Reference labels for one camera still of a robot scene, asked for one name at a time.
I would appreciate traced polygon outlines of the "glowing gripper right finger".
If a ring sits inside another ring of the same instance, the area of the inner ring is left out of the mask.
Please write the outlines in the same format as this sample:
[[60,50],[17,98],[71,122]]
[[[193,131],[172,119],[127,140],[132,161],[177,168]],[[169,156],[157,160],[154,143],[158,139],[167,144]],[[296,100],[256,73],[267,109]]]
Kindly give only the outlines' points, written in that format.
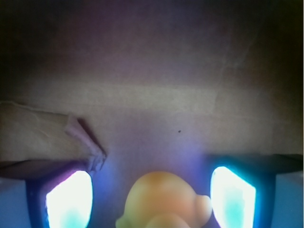
[[235,154],[212,158],[210,198],[221,228],[302,228],[304,158]]

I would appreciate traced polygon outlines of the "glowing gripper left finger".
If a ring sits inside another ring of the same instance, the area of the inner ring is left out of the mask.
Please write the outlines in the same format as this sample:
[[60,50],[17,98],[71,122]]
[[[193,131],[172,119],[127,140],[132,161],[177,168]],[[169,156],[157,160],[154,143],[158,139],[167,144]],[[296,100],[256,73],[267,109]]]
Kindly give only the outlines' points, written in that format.
[[2,228],[86,228],[93,206],[91,175],[79,161],[2,161]]

